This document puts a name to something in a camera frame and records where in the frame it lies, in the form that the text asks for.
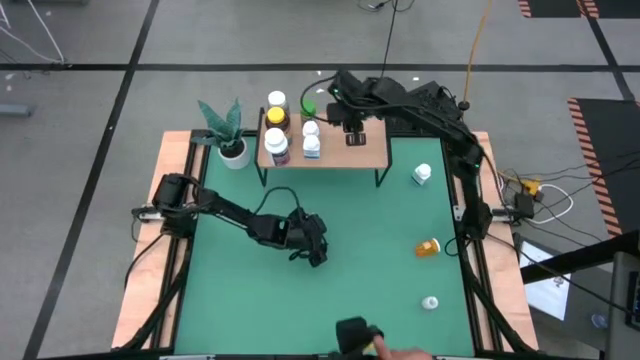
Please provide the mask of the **brown bottle yellow cap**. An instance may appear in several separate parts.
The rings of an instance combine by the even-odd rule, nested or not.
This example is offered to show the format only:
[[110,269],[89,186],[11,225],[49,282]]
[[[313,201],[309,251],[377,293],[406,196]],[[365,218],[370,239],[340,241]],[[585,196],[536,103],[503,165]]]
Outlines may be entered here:
[[282,107],[271,107],[266,112],[265,125],[268,129],[278,128],[288,134],[290,131],[289,115]]

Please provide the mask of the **large white bottle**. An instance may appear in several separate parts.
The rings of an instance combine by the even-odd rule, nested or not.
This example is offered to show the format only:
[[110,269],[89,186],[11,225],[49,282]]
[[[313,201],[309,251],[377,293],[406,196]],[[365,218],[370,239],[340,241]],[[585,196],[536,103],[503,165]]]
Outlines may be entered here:
[[290,162],[289,143],[285,133],[279,128],[269,128],[264,134],[264,148],[275,167]]

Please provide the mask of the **orange pill bottle white cap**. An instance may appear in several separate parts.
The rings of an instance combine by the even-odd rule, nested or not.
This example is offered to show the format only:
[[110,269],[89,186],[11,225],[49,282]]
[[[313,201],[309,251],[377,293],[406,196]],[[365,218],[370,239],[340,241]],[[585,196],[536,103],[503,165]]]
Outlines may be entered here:
[[436,238],[421,242],[415,247],[415,255],[417,257],[429,257],[438,255],[441,251],[441,246]]

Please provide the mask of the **green table mat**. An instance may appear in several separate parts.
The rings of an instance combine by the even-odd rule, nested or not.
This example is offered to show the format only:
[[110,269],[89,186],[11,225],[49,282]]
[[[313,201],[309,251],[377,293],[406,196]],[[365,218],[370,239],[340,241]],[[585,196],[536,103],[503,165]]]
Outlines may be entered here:
[[[451,244],[454,225],[440,142],[396,138],[393,164],[377,187],[365,170],[275,169],[262,186],[253,167],[227,168],[211,157],[208,188],[261,213],[287,215],[294,196],[326,224],[328,258],[305,259],[263,247],[211,216],[198,221],[175,350],[179,354],[310,354],[337,346],[335,325],[360,316],[396,349],[473,353],[461,267],[451,253],[417,257],[436,238]],[[421,163],[431,177],[411,178]],[[439,306],[421,301],[435,296]]]

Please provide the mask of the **black perforated computer case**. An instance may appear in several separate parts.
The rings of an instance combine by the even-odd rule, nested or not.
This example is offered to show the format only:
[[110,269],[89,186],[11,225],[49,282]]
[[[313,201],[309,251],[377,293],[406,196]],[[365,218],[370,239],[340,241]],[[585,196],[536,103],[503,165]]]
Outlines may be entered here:
[[385,114],[401,119],[415,129],[440,137],[465,132],[461,130],[463,111],[456,98],[436,81],[407,90],[395,80],[383,78],[382,84],[372,93],[383,105]]

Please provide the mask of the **black handheld device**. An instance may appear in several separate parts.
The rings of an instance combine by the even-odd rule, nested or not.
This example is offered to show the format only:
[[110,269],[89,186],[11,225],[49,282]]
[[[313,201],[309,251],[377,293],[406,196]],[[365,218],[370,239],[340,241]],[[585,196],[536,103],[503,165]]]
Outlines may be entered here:
[[334,360],[375,360],[373,341],[384,332],[376,325],[369,325],[360,316],[340,320],[335,325],[338,351],[332,352]]

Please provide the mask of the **snake plant in white pot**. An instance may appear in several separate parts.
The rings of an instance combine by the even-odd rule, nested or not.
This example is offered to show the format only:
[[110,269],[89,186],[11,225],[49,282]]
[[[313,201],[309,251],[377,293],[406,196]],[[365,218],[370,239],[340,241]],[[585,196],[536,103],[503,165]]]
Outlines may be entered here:
[[190,142],[215,147],[227,168],[240,170],[248,166],[250,155],[243,138],[241,106],[235,99],[225,117],[221,117],[207,103],[197,101],[207,124],[205,135],[194,135]]

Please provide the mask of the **person's hand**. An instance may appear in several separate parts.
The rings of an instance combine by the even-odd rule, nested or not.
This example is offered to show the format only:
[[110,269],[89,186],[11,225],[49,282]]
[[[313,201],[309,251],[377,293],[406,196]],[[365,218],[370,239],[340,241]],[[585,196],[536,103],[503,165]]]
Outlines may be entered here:
[[373,346],[378,360],[434,360],[431,354],[421,349],[392,350],[380,335],[373,337]]

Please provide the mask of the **black power adapter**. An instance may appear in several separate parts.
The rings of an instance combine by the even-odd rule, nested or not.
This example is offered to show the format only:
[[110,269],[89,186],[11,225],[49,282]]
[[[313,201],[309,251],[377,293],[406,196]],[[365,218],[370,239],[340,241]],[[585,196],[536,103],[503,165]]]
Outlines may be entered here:
[[514,218],[532,219],[535,216],[534,198],[529,193],[516,193],[514,195]]

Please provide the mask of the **black mat with hazard stripes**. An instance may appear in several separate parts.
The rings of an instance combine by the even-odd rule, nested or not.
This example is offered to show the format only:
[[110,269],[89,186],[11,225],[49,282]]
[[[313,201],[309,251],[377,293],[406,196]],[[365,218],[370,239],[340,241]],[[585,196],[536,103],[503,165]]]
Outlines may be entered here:
[[526,18],[640,19],[640,0],[517,0]]
[[567,100],[610,237],[640,229],[640,103]]

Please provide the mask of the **monitor with white screen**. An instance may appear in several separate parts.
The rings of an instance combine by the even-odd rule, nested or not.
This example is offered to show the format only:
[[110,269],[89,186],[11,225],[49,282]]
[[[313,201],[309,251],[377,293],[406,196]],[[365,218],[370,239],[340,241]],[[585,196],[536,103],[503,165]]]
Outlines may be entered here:
[[[541,245],[535,245],[519,233],[514,233],[513,239],[514,245],[518,249],[518,260],[521,268],[554,256],[554,253],[544,249]],[[570,284],[561,277],[549,278],[525,285],[528,305],[560,321],[565,319],[569,289]]]

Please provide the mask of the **black metal bar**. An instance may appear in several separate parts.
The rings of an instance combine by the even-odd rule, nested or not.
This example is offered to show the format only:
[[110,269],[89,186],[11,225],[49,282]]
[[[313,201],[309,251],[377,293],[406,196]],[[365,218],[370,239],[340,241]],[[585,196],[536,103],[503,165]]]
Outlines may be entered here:
[[520,270],[525,284],[570,274],[614,261],[617,253],[640,257],[640,230],[618,235],[610,240],[534,262]]

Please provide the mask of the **grey flat object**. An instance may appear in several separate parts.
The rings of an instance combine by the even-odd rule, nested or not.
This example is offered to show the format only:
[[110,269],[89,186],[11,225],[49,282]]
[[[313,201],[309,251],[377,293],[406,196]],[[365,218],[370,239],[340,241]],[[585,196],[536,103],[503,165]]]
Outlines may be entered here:
[[0,116],[28,118],[33,114],[33,108],[24,104],[0,103]]

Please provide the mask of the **grey metal cabinet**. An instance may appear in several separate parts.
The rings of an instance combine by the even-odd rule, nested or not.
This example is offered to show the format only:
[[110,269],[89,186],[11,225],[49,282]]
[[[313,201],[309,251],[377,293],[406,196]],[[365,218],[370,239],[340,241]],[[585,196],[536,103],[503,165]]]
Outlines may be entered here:
[[605,360],[640,360],[640,259],[614,256]]

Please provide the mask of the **wooden shelf black metal frame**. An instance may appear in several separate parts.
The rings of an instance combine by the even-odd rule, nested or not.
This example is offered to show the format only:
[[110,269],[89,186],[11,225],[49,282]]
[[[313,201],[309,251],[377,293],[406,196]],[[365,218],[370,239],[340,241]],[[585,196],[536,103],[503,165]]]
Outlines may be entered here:
[[271,155],[264,146],[266,133],[265,109],[260,108],[259,125],[256,130],[254,164],[263,187],[267,185],[268,171],[281,168],[299,169],[374,169],[375,183],[379,187],[392,165],[390,137],[386,124],[375,118],[364,123],[366,144],[348,146],[346,134],[341,127],[327,123],[319,124],[320,158],[307,159],[303,155],[302,122],[299,114],[291,115],[291,137],[293,144],[289,146],[290,160],[283,166],[276,166]]

